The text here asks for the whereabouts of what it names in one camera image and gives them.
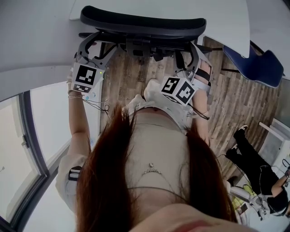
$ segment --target black strap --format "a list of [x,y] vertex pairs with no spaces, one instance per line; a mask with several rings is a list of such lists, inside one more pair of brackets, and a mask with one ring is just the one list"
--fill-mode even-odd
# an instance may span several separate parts
[[69,170],[69,173],[68,173],[68,180],[77,181],[81,170],[82,170],[81,166],[76,166],[76,167],[71,168]]
[[199,75],[199,76],[203,77],[208,82],[210,81],[210,75],[206,71],[204,71],[204,70],[202,70],[200,68],[198,68],[198,70],[196,71],[195,75]]

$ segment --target office chair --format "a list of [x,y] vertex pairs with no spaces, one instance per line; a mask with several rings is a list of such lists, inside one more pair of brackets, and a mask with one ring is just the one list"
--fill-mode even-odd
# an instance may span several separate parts
[[[206,28],[205,19],[149,18],[92,6],[82,9],[80,19],[101,32],[94,41],[118,44],[130,56],[154,57],[155,61],[172,56],[174,52],[190,53],[189,42],[196,40]],[[91,34],[80,33],[79,36],[87,38]],[[197,47],[203,53],[212,51],[204,46]]]
[[223,51],[238,69],[238,71],[222,69],[223,71],[240,72],[246,79],[259,82],[268,87],[276,88],[279,86],[284,69],[270,50],[258,55],[254,48],[250,46],[249,58],[242,57],[227,46],[223,47]]

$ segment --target black chair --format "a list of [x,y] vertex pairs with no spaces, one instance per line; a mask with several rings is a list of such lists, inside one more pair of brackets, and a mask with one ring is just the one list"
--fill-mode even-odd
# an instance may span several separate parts
[[[205,19],[158,19],[113,13],[86,6],[81,21],[101,33],[95,41],[118,44],[130,56],[154,57],[156,61],[174,52],[190,52],[189,42],[206,28]],[[86,38],[92,33],[80,33]],[[211,48],[197,45],[203,53]]]

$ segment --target wooden floor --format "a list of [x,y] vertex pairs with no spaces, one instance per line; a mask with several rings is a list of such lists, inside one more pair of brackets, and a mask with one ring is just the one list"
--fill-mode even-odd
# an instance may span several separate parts
[[[222,45],[205,38],[204,45],[220,48]],[[267,131],[259,122],[269,125],[274,117],[280,88],[273,89],[250,82],[239,73],[224,72],[221,68],[235,69],[223,51],[213,51],[208,55],[213,66],[212,88],[208,96],[210,112],[209,134],[211,148],[218,157],[230,149],[235,140],[232,135],[243,124],[249,125],[246,136],[258,151],[263,144]],[[117,102],[127,104],[136,94],[143,94],[148,81],[156,78],[162,81],[164,75],[173,72],[173,59],[164,58],[155,62],[152,58],[131,58],[127,53],[118,51],[110,61],[102,88],[102,101],[112,110]],[[107,116],[101,114],[101,131]],[[240,175],[231,161],[224,156],[218,157],[224,178],[233,174]]]

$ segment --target leg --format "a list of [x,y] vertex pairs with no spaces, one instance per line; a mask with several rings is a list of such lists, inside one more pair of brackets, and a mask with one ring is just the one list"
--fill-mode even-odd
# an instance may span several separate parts
[[234,138],[237,141],[237,146],[242,156],[245,157],[248,163],[257,166],[258,168],[260,168],[260,166],[262,165],[269,166],[269,164],[266,161],[264,161],[262,157],[260,157],[260,155],[255,151],[253,146],[246,139],[244,130],[236,131],[234,134]]
[[245,158],[237,153],[236,149],[230,149],[226,153],[226,157],[231,160],[239,169],[246,172],[247,164]]

